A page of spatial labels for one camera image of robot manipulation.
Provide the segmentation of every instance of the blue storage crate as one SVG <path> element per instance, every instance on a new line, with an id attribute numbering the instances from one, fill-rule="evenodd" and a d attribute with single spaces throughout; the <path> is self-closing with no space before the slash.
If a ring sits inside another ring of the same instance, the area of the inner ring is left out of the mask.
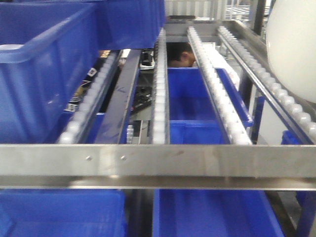
<path id="1" fill-rule="evenodd" d="M 245 127 L 252 126 L 240 94 L 225 69 L 216 69 Z M 222 135 L 198 68 L 169 68 L 170 142 L 222 144 Z"/>
<path id="2" fill-rule="evenodd" d="M 263 191 L 155 190 L 153 237 L 284 237 Z"/>
<path id="3" fill-rule="evenodd" d="M 122 191 L 0 192 L 3 237 L 124 237 L 125 225 Z"/>
<path id="4" fill-rule="evenodd" d="M 282 135 L 281 145 L 300 145 L 301 143 L 290 131 L 284 131 Z"/>
<path id="5" fill-rule="evenodd" d="M 94 12 L 89 3 L 0 3 L 0 143 L 45 140 L 98 57 Z"/>
<path id="6" fill-rule="evenodd" d="M 92 2 L 97 6 L 99 49 L 152 48 L 165 23 L 163 0 L 14 0 Z"/>
<path id="7" fill-rule="evenodd" d="M 170 121 L 171 144 L 222 144 L 222 133 L 215 120 Z"/>

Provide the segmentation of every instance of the bolt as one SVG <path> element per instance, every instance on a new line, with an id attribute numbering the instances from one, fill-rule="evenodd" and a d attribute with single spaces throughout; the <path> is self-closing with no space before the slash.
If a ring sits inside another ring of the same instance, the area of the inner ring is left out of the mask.
<path id="1" fill-rule="evenodd" d="M 91 157 L 91 156 L 87 156 L 85 159 L 86 159 L 87 161 L 90 161 L 90 160 L 92 160 L 92 157 Z"/>
<path id="2" fill-rule="evenodd" d="M 121 160 L 126 160 L 127 159 L 127 157 L 126 156 L 121 156 L 121 158 L 120 158 Z"/>

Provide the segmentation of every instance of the white lamp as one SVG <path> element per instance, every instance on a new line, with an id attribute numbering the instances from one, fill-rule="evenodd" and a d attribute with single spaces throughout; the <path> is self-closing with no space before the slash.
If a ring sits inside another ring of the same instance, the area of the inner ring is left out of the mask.
<path id="1" fill-rule="evenodd" d="M 277 0 L 267 26 L 269 65 L 294 94 L 316 103 L 316 0 Z"/>

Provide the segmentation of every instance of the metal rail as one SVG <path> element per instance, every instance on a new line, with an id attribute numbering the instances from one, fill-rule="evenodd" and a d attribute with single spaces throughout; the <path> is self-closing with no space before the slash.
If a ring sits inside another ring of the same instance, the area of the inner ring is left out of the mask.
<path id="1" fill-rule="evenodd" d="M 120 50 L 110 53 L 57 143 L 75 144 L 85 141 L 95 116 L 108 93 L 121 54 Z"/>
<path id="2" fill-rule="evenodd" d="M 213 109 L 222 127 L 223 138 L 228 138 L 227 143 L 251 145 L 245 128 L 219 79 L 213 65 L 207 57 L 202 42 L 194 29 L 189 27 L 188 37 L 196 57 L 203 81 L 212 103 Z"/>
<path id="3" fill-rule="evenodd" d="M 95 143 L 125 143 L 128 118 L 138 78 L 140 53 L 140 49 L 130 51 Z"/>
<path id="4" fill-rule="evenodd" d="M 316 190 L 315 146 L 1 145 L 0 187 Z"/>
<path id="5" fill-rule="evenodd" d="M 169 144 L 169 89 L 164 29 L 160 32 L 157 48 L 152 100 L 151 141 L 153 144 Z"/>
<path id="6" fill-rule="evenodd" d="M 265 96 L 284 125 L 296 134 L 302 143 L 313 144 L 314 138 L 304 131 L 304 129 L 310 130 L 314 126 L 310 116 L 308 118 L 306 113 L 302 111 L 302 106 L 296 104 L 294 98 L 287 96 L 287 91 L 282 89 L 281 85 L 271 77 L 270 73 L 266 72 L 266 69 L 232 37 L 232 34 L 225 31 L 225 28 L 220 28 L 220 39 L 248 73 L 253 83 Z"/>

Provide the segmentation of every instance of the plastic container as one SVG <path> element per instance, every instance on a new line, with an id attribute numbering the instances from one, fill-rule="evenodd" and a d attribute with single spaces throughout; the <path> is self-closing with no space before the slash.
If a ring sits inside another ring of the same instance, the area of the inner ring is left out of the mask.
<path id="1" fill-rule="evenodd" d="M 245 127 L 253 120 L 225 69 L 216 69 Z M 198 68 L 169 68 L 170 142 L 222 144 L 215 112 Z"/>
<path id="2" fill-rule="evenodd" d="M 93 4 L 0 3 L 0 143 L 41 143 L 98 57 Z"/>
<path id="3" fill-rule="evenodd" d="M 300 145 L 300 144 L 301 143 L 290 131 L 283 132 L 281 145 Z"/>
<path id="4" fill-rule="evenodd" d="M 153 237 L 283 237 L 263 191 L 155 190 Z"/>
<path id="5" fill-rule="evenodd" d="M 37 0 L 15 0 L 37 2 Z M 165 23 L 163 0 L 39 0 L 97 6 L 99 49 L 152 48 Z"/>
<path id="6" fill-rule="evenodd" d="M 49 135 L 47 136 L 44 143 L 55 143 L 59 138 L 60 134 L 63 132 L 64 128 L 68 124 L 68 121 L 72 117 L 72 112 L 63 112 L 59 118 L 57 124 L 53 127 Z M 87 139 L 84 143 L 93 144 L 94 140 L 98 134 L 101 123 L 104 119 L 105 113 L 97 113 Z"/>
<path id="7" fill-rule="evenodd" d="M 124 237 L 124 194 L 112 190 L 4 190 L 0 236 Z"/>
<path id="8" fill-rule="evenodd" d="M 170 121 L 171 144 L 223 144 L 222 133 L 216 121 Z"/>

